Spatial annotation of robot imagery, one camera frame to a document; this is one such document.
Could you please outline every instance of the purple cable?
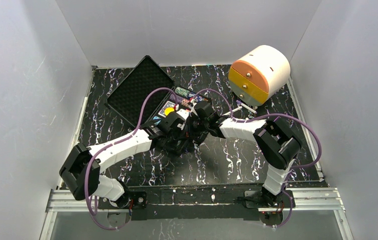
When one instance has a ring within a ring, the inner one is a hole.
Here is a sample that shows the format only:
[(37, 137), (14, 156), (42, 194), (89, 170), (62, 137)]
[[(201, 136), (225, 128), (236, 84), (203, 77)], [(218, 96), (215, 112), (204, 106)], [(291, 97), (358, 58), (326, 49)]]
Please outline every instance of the purple cable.
[(87, 204), (87, 208), (89, 209), (89, 212), (90, 212), (90, 215), (93, 219), (93, 221), (95, 222), (95, 224), (105, 230), (116, 230), (116, 229), (120, 229), (122, 228), (123, 226), (125, 226), (125, 224), (119, 226), (119, 227), (106, 227), (106, 226), (103, 226), (101, 225), (97, 220), (96, 218), (94, 217), (96, 214), (97, 214), (97, 197), (95, 198), (95, 207), (94, 207), (94, 211), (92, 210), (91, 206), (92, 206), (92, 197), (89, 197), (89, 174), (90, 174), (90, 169), (92, 168), (92, 165), (93, 165), (93, 162), (94, 160), (97, 158), (97, 156), (105, 151), (106, 149), (112, 147), (113, 145), (116, 145), (116, 144), (120, 144), (130, 138), (132, 138), (136, 133), (137, 131), (139, 130), (139, 127), (141, 125), (141, 122), (142, 122), (142, 116), (143, 116), (143, 111), (145, 110), (145, 106), (146, 106), (146, 103), (147, 101), (149, 100), (149, 98), (156, 92), (158, 91), (162, 91), (162, 90), (167, 90), (169, 92), (171, 92), (175, 99), (177, 99), (177, 95), (175, 94), (174, 91), (172, 91), (172, 89), (169, 89), (167, 87), (160, 87), (160, 88), (157, 88), (155, 90), (153, 90), (145, 99), (145, 101), (143, 102), (143, 105), (142, 105), (142, 109), (140, 111), (140, 115), (139, 115), (139, 121), (137, 122), (137, 125), (136, 125), (136, 129), (134, 129), (133, 133), (131, 135), (129, 135), (128, 137), (125, 137), (123, 139), (120, 139), (116, 142), (114, 142), (113, 144), (110, 143), (106, 146), (104, 146), (103, 148), (101, 148), (99, 151), (97, 151), (97, 153), (95, 153), (92, 158), (90, 159), (89, 163), (87, 164), (87, 169), (86, 169), (86, 177), (84, 178), (84, 196), (86, 198), (86, 204)]
[[(314, 164), (316, 164), (318, 162), (318, 160), (320, 160), (320, 157), (321, 157), (321, 143), (320, 143), (320, 140), (318, 139), (318, 136), (317, 134), (315, 134), (315, 132), (312, 130), (312, 128), (310, 126), (308, 126), (306, 123), (304, 123), (303, 121), (295, 118), (295, 117), (292, 117), (290, 115), (287, 115), (287, 114), (282, 114), (282, 113), (270, 113), (270, 114), (266, 114), (266, 115), (262, 115), (262, 116), (258, 116), (258, 117), (255, 117), (253, 119), (249, 119), (249, 120), (241, 120), (241, 119), (235, 119), (233, 117), (233, 112), (232, 112), (232, 109), (231, 109), (231, 106), (230, 106), (230, 103), (229, 101), (223, 96), (223, 94), (221, 94), (220, 92), (216, 91), (216, 90), (213, 90), (213, 89), (210, 89), (210, 88), (206, 88), (206, 89), (203, 89), (201, 91), (199, 91), (196, 96), (198, 94), (200, 94), (201, 92), (204, 92), (204, 91), (213, 91), (215, 93), (217, 93), (218, 95), (220, 95), (224, 101), (226, 102), (226, 104), (229, 106), (230, 108), (230, 117), (233, 119), (233, 120), (236, 120), (237, 123), (249, 123), (249, 122), (252, 122), (252, 121), (256, 121), (256, 120), (260, 120), (260, 119), (265, 119), (265, 118), (268, 118), (268, 117), (283, 117), (283, 118), (288, 118), (288, 119), (291, 119), (299, 124), (301, 124), (302, 126), (304, 126), (306, 129), (308, 129), (308, 131), (312, 134), (312, 136), (314, 137), (316, 143), (317, 143), (317, 147), (318, 147), (318, 154), (317, 154), (317, 157), (315, 158), (315, 160), (309, 164), (305, 164), (305, 165), (296, 165), (296, 166), (292, 166), (290, 169), (300, 169), (300, 168), (308, 168), (308, 167), (311, 167), (313, 166)], [(282, 193), (285, 194), (289, 200), (290, 200), (290, 209), (289, 209), (289, 214), (287, 215), (287, 218), (279, 225), (276, 225), (276, 227), (281, 227), (283, 226), (285, 223), (287, 223), (287, 221), (289, 221), (289, 218), (290, 216), (292, 215), (292, 208), (293, 208), (293, 205), (292, 205), (292, 198), (290, 197), (290, 195), (285, 192), (284, 190), (284, 187), (285, 187), (286, 183), (282, 185)]]

